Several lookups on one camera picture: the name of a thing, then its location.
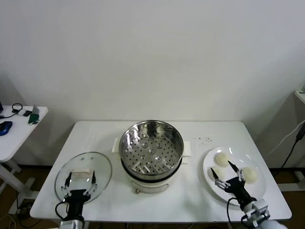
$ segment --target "steamed bun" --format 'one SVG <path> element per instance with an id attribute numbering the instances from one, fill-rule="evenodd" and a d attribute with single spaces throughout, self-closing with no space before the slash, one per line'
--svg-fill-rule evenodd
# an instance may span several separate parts
<path id="1" fill-rule="evenodd" d="M 247 183 L 251 184 L 257 181 L 257 172 L 254 169 L 245 167 L 243 168 L 243 174 Z"/>
<path id="2" fill-rule="evenodd" d="M 214 172 L 218 175 L 219 179 L 221 180 L 224 180 L 224 172 L 223 170 L 220 168 L 220 167 L 217 167 L 217 166 L 213 166 L 211 167 Z M 215 180 L 214 177 L 213 177 L 213 172 L 211 170 L 211 168 L 208 169 L 208 175 L 209 177 L 212 179 L 212 180 Z"/>
<path id="3" fill-rule="evenodd" d="M 215 156 L 215 160 L 220 166 L 227 167 L 229 165 L 228 161 L 230 160 L 230 156 L 225 153 L 218 153 Z"/>

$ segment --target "glass lid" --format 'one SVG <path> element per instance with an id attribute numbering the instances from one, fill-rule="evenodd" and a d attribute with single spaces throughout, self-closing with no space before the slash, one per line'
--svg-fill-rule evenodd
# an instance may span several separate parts
<path id="1" fill-rule="evenodd" d="M 108 186 L 112 176 L 111 162 L 107 156 L 97 152 L 79 154 L 68 161 L 58 172 L 55 192 L 60 201 L 71 190 L 84 189 L 84 195 L 97 198 Z"/>

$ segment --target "floor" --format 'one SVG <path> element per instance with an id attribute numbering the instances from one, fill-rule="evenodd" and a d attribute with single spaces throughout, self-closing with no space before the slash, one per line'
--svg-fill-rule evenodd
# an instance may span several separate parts
<path id="1" fill-rule="evenodd" d="M 50 169 L 48 168 L 23 168 L 22 172 L 15 174 L 15 176 L 21 181 L 25 182 L 29 177 L 35 177 L 36 181 L 32 187 L 33 190 L 40 190 L 46 179 Z M 292 172 L 281 172 L 276 177 L 277 183 L 295 183 L 296 177 Z M 0 218 L 6 215 L 14 202 L 16 192 L 10 186 L 6 186 L 4 191 L 0 194 Z M 305 192 L 285 192 L 284 197 L 290 206 L 293 213 L 290 220 L 281 221 L 289 229 L 305 228 Z M 11 219 L 5 217 L 0 221 L 0 229 L 8 229 Z M 26 227 L 36 223 L 36 219 L 27 219 L 22 221 L 22 224 Z M 234 228 L 238 228 L 239 224 L 234 224 Z M 55 228 L 57 225 L 49 220 L 42 220 L 33 229 L 49 229 Z M 127 224 L 123 223 L 102 223 L 102 229 L 125 229 Z M 17 222 L 16 229 L 22 229 L 23 227 Z M 90 229 L 100 228 L 100 223 L 91 223 Z M 228 226 L 225 223 L 214 224 L 129 224 L 129 229 L 227 229 Z"/>

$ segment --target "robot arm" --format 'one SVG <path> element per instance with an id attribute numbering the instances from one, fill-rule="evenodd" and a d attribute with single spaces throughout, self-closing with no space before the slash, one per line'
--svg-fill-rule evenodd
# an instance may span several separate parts
<path id="1" fill-rule="evenodd" d="M 256 200 L 254 197 L 249 195 L 244 188 L 245 179 L 243 171 L 239 170 L 238 167 L 230 161 L 228 162 L 237 174 L 237 177 L 227 181 L 221 181 L 211 168 L 215 184 L 225 192 L 232 193 L 236 197 L 240 204 L 240 209 L 245 213 L 241 222 L 248 228 L 258 228 L 263 221 L 270 217 L 268 205 L 263 199 Z"/>
<path id="2" fill-rule="evenodd" d="M 62 219 L 59 229 L 82 229 L 84 227 L 84 218 L 82 216 L 82 208 L 85 202 L 90 200 L 92 192 L 97 188 L 95 172 L 93 172 L 91 179 L 91 186 L 88 189 L 74 189 L 70 190 L 72 172 L 67 177 L 62 190 L 66 195 L 64 201 L 61 203 L 68 203 L 69 209 L 65 218 L 57 213 L 57 205 L 55 208 L 56 214 Z"/>

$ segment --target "blue mouse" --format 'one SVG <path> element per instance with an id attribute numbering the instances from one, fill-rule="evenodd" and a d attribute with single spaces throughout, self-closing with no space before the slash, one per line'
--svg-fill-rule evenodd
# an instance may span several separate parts
<path id="1" fill-rule="evenodd" d="M 12 125 L 13 125 L 13 122 L 11 122 L 11 121 L 1 123 L 0 124 L 0 136 L 6 135 L 9 132 Z"/>

